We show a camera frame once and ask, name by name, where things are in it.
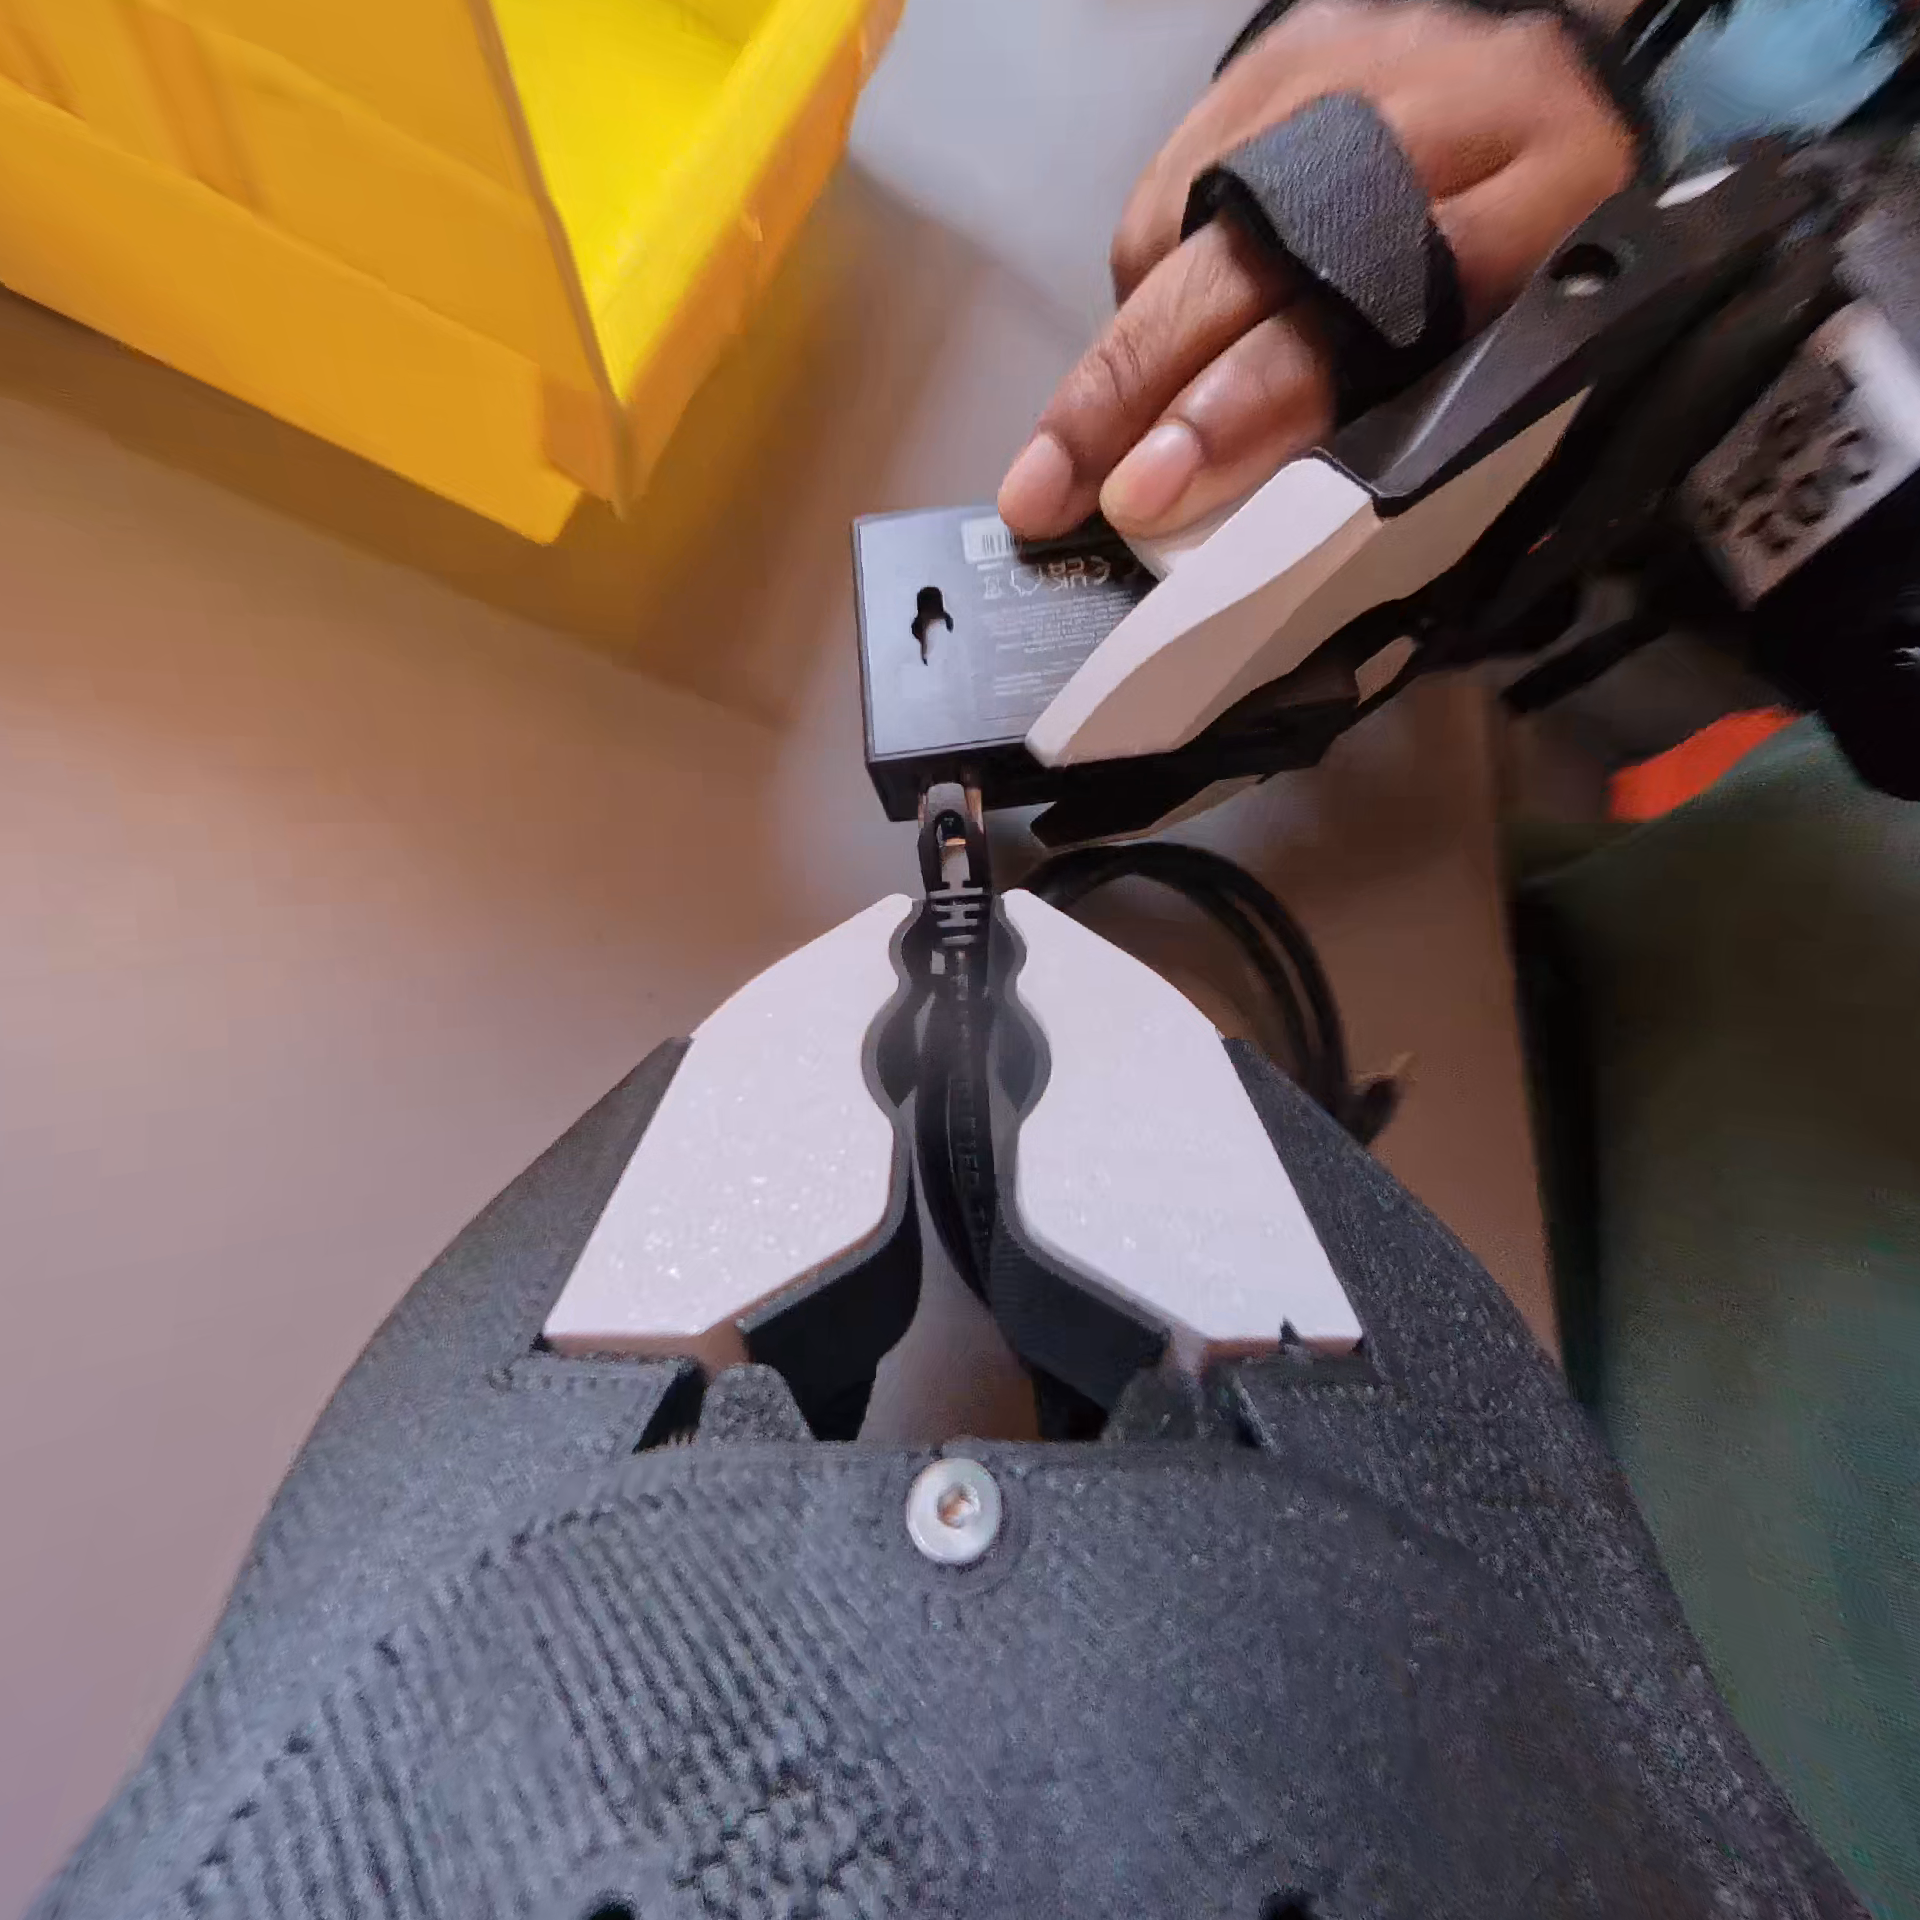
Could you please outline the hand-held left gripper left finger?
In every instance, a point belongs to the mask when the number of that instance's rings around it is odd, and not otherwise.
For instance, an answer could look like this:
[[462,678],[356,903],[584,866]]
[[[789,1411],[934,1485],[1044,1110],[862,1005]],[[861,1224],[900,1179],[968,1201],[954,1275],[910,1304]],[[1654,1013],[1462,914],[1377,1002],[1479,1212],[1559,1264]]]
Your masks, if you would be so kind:
[[541,1336],[556,1354],[747,1354],[751,1317],[870,1241],[896,1127],[867,1067],[904,892],[789,952],[691,1035]]

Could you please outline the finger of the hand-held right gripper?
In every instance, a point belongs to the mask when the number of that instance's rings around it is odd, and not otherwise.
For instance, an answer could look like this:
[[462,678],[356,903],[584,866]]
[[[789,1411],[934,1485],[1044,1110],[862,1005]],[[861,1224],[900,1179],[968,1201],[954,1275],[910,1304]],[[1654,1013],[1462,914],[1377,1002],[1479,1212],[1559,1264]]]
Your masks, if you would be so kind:
[[1303,665],[1249,691],[1186,746],[1048,773],[1031,830],[1046,851],[1150,838],[1278,773],[1308,770],[1423,654],[1418,633],[1334,635]]
[[1164,755],[1239,702],[1287,624],[1437,489],[1381,496],[1325,456],[1289,461],[1170,564],[1029,725],[1050,770]]

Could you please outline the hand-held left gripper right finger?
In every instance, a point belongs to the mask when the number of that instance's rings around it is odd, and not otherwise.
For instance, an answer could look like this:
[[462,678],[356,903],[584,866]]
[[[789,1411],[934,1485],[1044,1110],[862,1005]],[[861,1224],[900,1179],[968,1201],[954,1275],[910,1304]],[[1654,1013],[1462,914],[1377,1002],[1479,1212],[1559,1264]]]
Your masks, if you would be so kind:
[[1003,1009],[1031,1047],[1001,1145],[1012,1244],[1044,1274],[1005,1327],[1063,1379],[1351,1356],[1364,1331],[1215,1022],[1032,890],[999,897]]

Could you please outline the black network switch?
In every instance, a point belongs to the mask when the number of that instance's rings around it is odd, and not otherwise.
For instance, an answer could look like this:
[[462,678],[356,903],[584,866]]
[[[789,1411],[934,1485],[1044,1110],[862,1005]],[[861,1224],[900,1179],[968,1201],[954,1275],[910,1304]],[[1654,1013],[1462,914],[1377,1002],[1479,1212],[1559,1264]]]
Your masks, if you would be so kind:
[[867,766],[893,822],[946,781],[985,811],[1039,811],[1056,770],[1027,731],[1156,586],[1102,520],[1017,540],[985,504],[857,520],[852,573]]

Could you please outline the person's right hand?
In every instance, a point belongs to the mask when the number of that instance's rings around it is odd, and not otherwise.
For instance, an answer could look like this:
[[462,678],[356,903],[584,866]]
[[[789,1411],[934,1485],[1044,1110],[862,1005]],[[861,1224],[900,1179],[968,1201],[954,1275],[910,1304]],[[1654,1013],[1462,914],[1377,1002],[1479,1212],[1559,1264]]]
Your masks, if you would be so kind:
[[1104,515],[1164,535],[1319,444],[1331,324],[1229,219],[1182,234],[1189,186],[1331,94],[1395,132],[1456,264],[1468,330],[1632,178],[1637,141],[1563,14],[1471,3],[1295,3],[1230,60],[1142,171],[1111,265],[1116,311],[1006,470],[1022,540]]

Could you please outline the orange object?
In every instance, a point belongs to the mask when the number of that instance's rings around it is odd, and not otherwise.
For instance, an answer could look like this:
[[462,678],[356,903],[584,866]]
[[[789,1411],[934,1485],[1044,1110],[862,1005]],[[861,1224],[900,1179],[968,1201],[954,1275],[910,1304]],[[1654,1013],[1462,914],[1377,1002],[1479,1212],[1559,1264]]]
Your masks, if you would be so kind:
[[1606,822],[1637,825],[1669,815],[1796,721],[1799,713],[1782,705],[1742,708],[1614,770],[1606,777]]

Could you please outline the yellow plastic bin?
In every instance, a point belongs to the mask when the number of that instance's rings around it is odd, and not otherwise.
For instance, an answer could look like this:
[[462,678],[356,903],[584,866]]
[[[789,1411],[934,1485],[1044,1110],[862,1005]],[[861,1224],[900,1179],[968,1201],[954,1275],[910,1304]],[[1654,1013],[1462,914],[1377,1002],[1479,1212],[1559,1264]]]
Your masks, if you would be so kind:
[[900,2],[6,2],[3,272],[533,540],[629,513]]

